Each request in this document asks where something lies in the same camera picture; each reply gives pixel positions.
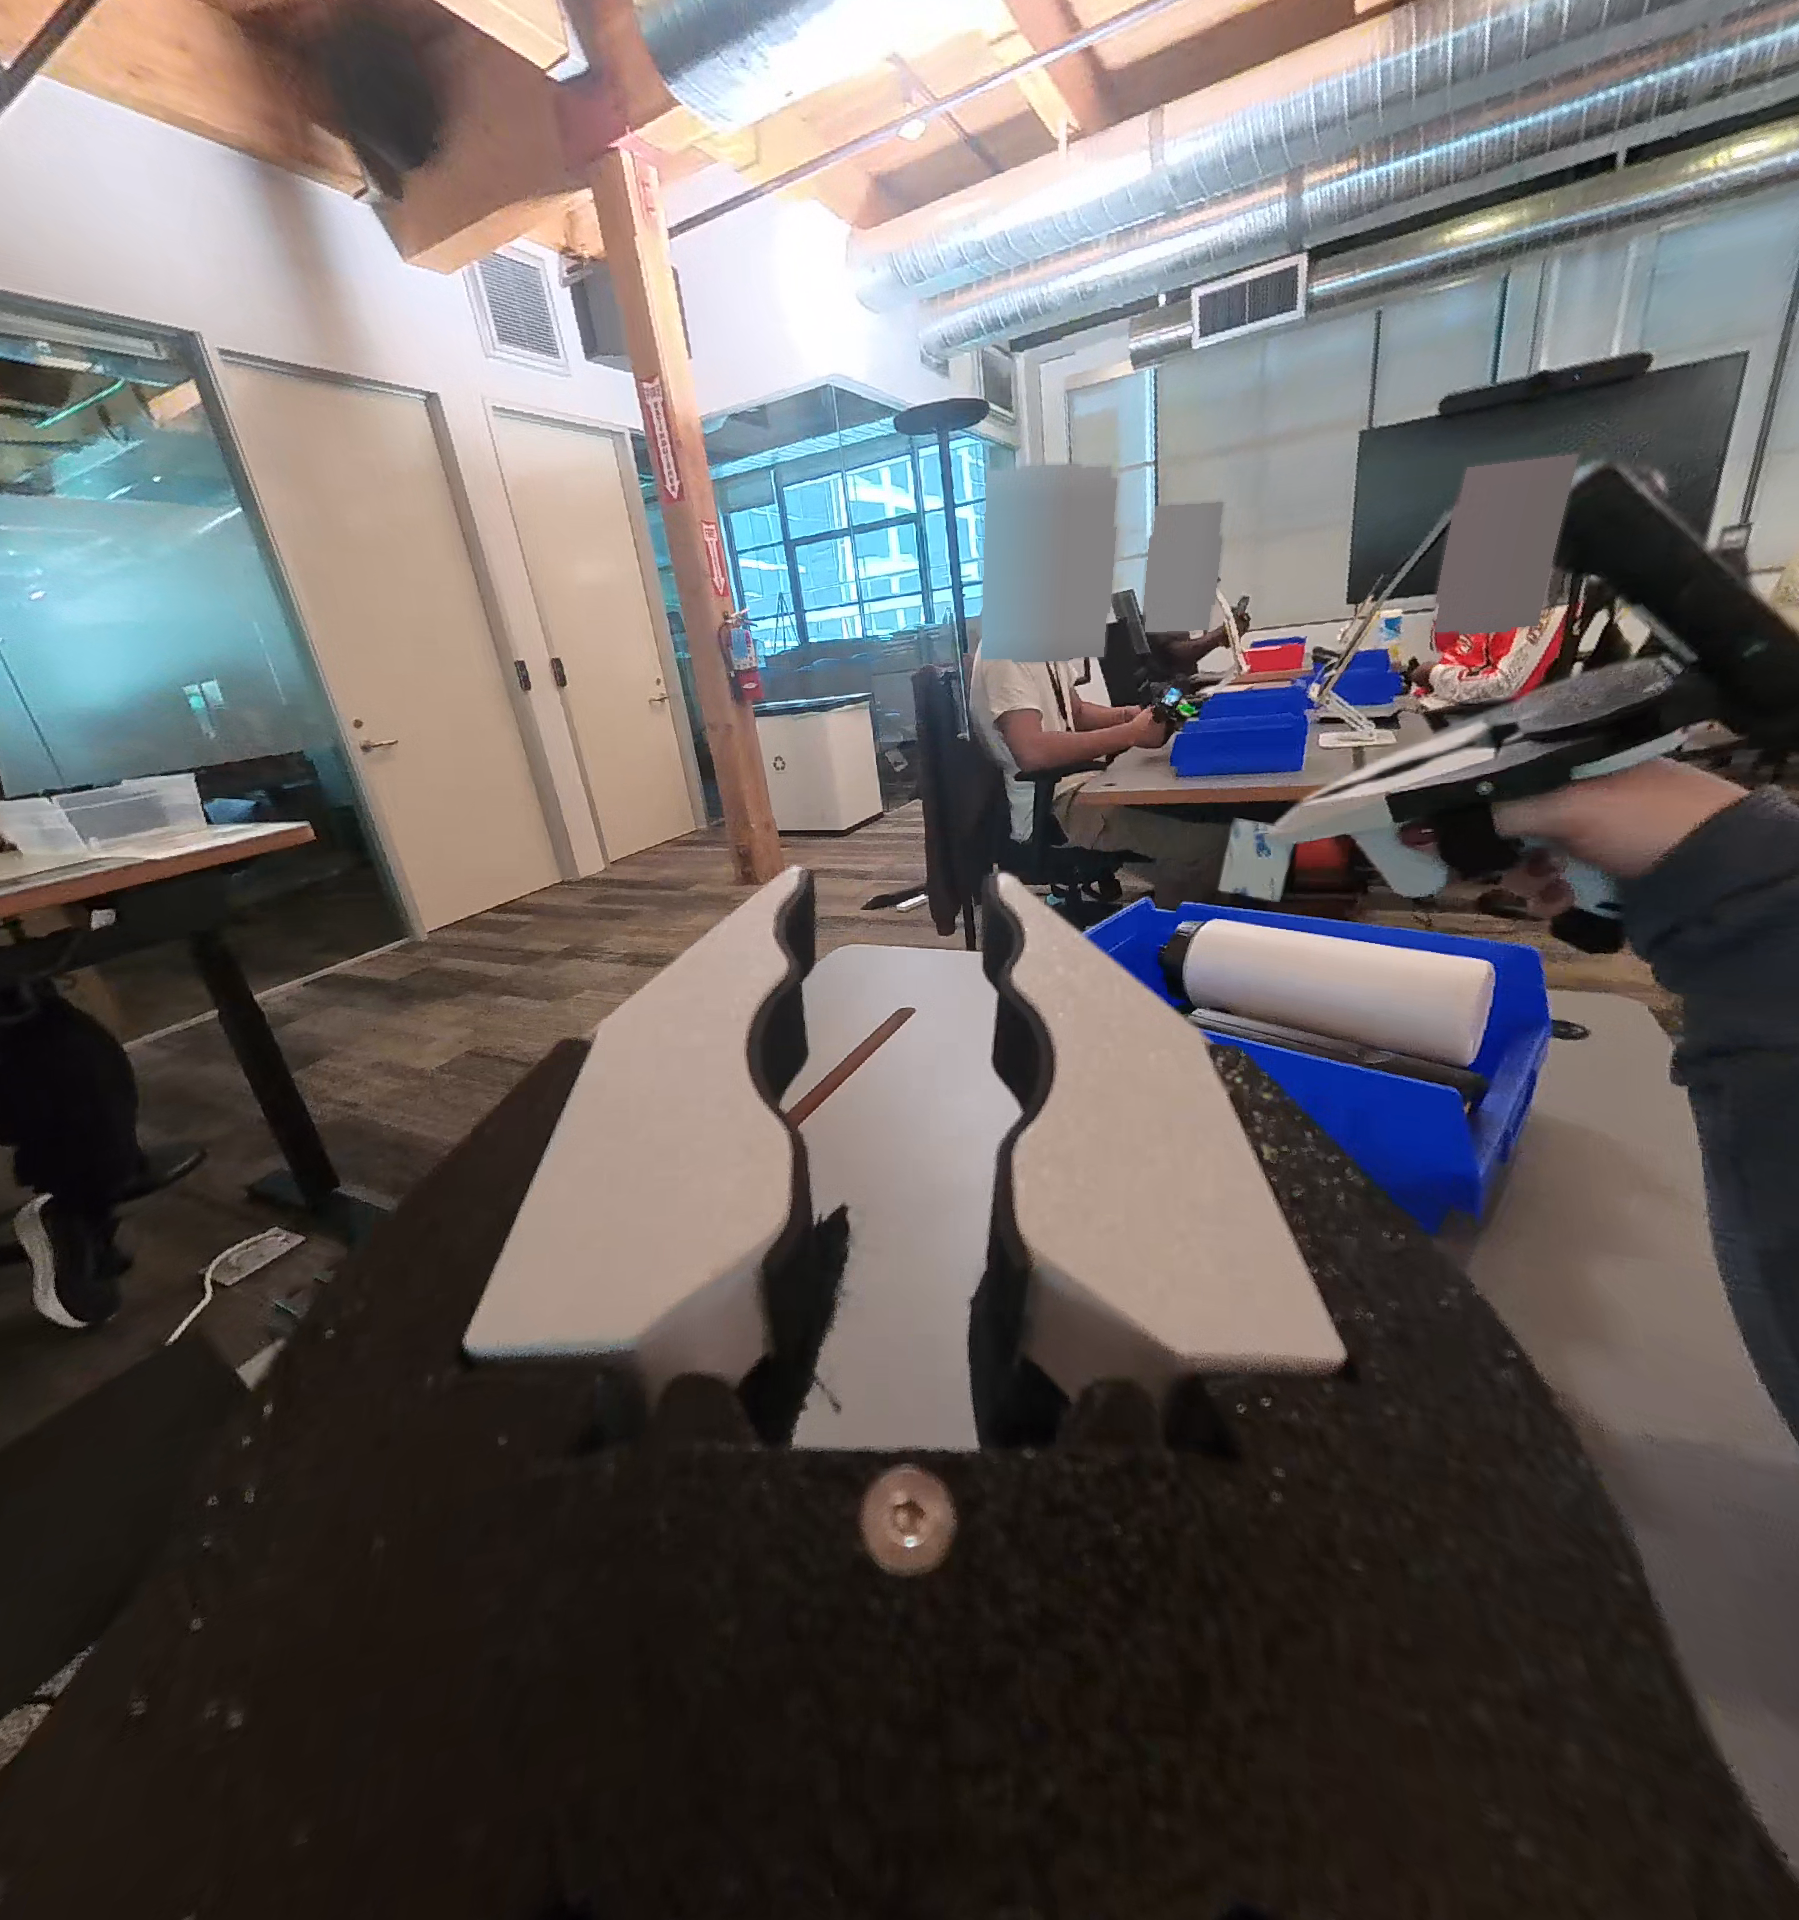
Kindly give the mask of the blue plastic bin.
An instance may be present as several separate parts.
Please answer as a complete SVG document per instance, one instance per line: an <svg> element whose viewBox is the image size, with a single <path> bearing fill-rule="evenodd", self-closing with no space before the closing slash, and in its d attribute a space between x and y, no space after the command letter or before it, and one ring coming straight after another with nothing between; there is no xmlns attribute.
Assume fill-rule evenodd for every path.
<svg viewBox="0 0 1799 1920"><path fill-rule="evenodd" d="M1487 1076L1474 1108L1446 1087L1385 1072L1347 1068L1269 1044L1209 1038L1217 1054L1253 1057L1420 1228L1437 1231L1450 1210L1485 1214L1495 1171L1514 1151L1549 1044L1552 1018L1539 953L1517 942L1441 936L1397 927L1295 918L1264 910L1185 904L1164 910L1134 900L1094 925L1087 938L1170 1009L1188 1020L1185 1001L1167 988L1156 953L1181 922L1246 921L1330 932L1395 947L1424 947L1480 958L1495 971L1495 994L1480 1054L1468 1066Z"/></svg>

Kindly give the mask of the black video bar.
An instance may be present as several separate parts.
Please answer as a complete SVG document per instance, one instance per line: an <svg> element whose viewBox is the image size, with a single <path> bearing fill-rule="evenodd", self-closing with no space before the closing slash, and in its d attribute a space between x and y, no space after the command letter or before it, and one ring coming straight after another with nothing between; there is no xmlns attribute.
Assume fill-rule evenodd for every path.
<svg viewBox="0 0 1799 1920"><path fill-rule="evenodd" d="M1490 387L1439 397L1437 416L1439 420L1458 420L1510 404L1576 397L1632 381L1651 370L1653 355L1647 351L1632 351L1567 367L1529 372Z"/></svg>

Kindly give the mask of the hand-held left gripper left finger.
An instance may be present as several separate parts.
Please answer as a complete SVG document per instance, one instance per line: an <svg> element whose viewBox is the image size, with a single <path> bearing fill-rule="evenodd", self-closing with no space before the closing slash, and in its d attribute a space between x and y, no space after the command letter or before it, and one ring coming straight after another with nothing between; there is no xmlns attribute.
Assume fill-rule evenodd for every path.
<svg viewBox="0 0 1799 1920"><path fill-rule="evenodd" d="M767 880L595 1028L460 1350L579 1361L657 1409L713 1379L790 1441L832 1325L847 1228L812 1208L782 1112L807 1060L812 872Z"/></svg>

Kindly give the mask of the silver spiral air duct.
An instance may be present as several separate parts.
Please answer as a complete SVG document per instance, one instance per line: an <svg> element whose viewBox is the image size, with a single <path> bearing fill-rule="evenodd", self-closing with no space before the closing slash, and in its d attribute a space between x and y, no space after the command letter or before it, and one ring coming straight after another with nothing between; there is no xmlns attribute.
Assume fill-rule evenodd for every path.
<svg viewBox="0 0 1799 1920"><path fill-rule="evenodd" d="M1751 88L1799 3L1410 3L860 236L854 289L929 353L1156 292Z"/></svg>
<svg viewBox="0 0 1799 1920"><path fill-rule="evenodd" d="M886 58L896 14L874 1L636 1L671 96L739 130Z"/></svg>
<svg viewBox="0 0 1799 1920"><path fill-rule="evenodd" d="M1052 262L1012 271L919 313L919 358L948 366L976 347L1062 339L1106 319L1134 319L1132 355L1148 366L1218 336L1204 300L1233 283L1292 268L1298 309L1325 313L1505 266L1767 186L1799 185L1799 104L1735 114L1688 136L1628 136L1582 179L1561 170L1474 186L1433 205L1431 176L1458 186L1461 140L1407 140L1373 163L1335 159L1156 214L1106 239L1080 240Z"/></svg>

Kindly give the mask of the clear plastic boxes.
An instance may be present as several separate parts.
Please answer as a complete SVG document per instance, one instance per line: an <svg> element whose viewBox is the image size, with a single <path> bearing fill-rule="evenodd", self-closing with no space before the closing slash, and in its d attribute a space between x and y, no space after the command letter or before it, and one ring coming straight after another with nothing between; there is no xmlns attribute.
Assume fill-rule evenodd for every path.
<svg viewBox="0 0 1799 1920"><path fill-rule="evenodd" d="M192 772L0 799L0 837L32 857L88 857L209 829Z"/></svg>

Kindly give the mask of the white duct vent grille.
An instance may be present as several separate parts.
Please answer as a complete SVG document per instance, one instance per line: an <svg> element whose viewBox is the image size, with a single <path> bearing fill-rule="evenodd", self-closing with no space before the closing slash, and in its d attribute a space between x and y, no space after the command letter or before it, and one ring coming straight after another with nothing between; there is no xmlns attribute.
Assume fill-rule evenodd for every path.
<svg viewBox="0 0 1799 1920"><path fill-rule="evenodd" d="M1217 347L1302 319L1308 311L1311 257L1295 251L1206 281L1189 290L1189 347Z"/></svg>

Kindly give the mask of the thin brown stick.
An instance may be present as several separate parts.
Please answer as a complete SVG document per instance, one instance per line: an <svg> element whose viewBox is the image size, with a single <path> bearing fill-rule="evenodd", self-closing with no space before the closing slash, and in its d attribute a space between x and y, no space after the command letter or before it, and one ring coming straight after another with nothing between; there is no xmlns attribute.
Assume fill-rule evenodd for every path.
<svg viewBox="0 0 1799 1920"><path fill-rule="evenodd" d="M835 1097L863 1066L872 1061L872 1057L877 1057L877 1054L890 1038L904 1030L914 1014L914 1006L895 1007L863 1038L850 1046L832 1064L832 1068L826 1068L806 1092L790 1098L782 1109L785 1122L790 1126L790 1130L801 1130L831 1097Z"/></svg>

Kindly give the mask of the wooden post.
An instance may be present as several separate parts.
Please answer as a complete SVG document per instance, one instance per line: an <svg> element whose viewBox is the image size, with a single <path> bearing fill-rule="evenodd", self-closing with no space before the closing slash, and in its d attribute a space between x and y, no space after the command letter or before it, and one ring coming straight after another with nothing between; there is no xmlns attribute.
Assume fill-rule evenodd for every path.
<svg viewBox="0 0 1799 1920"><path fill-rule="evenodd" d="M700 725L723 805L725 841L735 876L755 885L777 876L785 860L755 720L732 692L725 658L735 595L671 270L663 189L649 155L632 136L610 143L592 161L587 185L621 311Z"/></svg>

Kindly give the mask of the white bottle with black cap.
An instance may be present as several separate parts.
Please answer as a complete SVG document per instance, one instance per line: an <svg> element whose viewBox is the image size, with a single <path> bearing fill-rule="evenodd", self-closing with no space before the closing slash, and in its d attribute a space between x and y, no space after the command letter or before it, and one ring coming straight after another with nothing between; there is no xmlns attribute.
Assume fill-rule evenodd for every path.
<svg viewBox="0 0 1799 1920"><path fill-rule="evenodd" d="M1181 922L1156 953L1189 1007L1468 1068L1487 1038L1490 962L1246 921Z"/></svg>

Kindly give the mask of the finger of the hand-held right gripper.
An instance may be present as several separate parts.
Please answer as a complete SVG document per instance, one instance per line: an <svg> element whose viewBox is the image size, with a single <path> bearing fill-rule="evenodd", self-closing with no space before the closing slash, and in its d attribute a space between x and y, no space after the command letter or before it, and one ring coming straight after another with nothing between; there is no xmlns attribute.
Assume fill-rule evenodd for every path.
<svg viewBox="0 0 1799 1920"><path fill-rule="evenodd" d="M1517 715L1476 713L1397 745L1341 781L1343 797L1495 797L1529 741Z"/></svg>
<svg viewBox="0 0 1799 1920"><path fill-rule="evenodd" d="M1356 837L1431 822L1487 803L1501 749L1395 749L1289 805L1271 837Z"/></svg>

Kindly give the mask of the wooden desk with black legs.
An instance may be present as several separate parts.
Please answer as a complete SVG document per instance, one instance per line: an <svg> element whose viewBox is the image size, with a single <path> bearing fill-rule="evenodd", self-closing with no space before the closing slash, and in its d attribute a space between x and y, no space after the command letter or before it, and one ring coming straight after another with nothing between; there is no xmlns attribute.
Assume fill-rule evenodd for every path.
<svg viewBox="0 0 1799 1920"><path fill-rule="evenodd" d="M206 826L111 852L0 852L0 994L149 947L185 947L282 1162L248 1196L359 1245L391 1205L337 1171L225 936L228 876L311 840L309 824L288 822Z"/></svg>

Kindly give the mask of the wall television screen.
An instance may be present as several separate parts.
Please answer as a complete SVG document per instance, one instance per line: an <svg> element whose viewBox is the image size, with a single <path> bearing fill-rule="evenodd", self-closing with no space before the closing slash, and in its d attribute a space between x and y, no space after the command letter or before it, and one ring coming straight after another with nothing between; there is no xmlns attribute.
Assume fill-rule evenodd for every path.
<svg viewBox="0 0 1799 1920"><path fill-rule="evenodd" d="M1576 397L1510 404L1458 420L1433 414L1367 428L1358 440L1345 600L1431 595L1441 543L1416 551L1448 513L1466 468L1558 452L1607 458L1663 477L1669 506L1709 530L1744 387L1744 353L1651 370Z"/></svg>

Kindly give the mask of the white wall vent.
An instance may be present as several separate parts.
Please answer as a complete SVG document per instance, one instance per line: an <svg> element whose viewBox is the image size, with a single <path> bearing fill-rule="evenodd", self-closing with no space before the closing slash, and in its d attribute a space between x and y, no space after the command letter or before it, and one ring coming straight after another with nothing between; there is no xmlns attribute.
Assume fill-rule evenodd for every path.
<svg viewBox="0 0 1799 1920"><path fill-rule="evenodd" d="M502 246L460 270L485 356L536 372L571 372L542 254Z"/></svg>

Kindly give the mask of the person's right forearm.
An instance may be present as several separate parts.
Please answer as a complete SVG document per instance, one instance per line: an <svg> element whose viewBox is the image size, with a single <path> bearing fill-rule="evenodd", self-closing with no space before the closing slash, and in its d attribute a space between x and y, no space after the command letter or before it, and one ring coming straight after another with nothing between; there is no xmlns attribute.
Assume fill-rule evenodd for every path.
<svg viewBox="0 0 1799 1920"><path fill-rule="evenodd" d="M1622 886L1632 950L1683 1007L1720 1280L1799 1444L1799 803L1741 794Z"/></svg>

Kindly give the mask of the person's right hand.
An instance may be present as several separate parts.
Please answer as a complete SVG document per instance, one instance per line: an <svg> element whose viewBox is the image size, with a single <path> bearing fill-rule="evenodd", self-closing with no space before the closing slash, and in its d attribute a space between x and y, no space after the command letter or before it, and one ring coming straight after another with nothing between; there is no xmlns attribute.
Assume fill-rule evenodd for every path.
<svg viewBox="0 0 1799 1920"><path fill-rule="evenodd" d="M1575 904L1566 869L1632 880L1706 820L1746 799L1746 790L1700 766L1651 758L1619 772L1576 779L1526 799L1501 799L1491 820L1508 841L1534 843L1504 876L1537 918Z"/></svg>

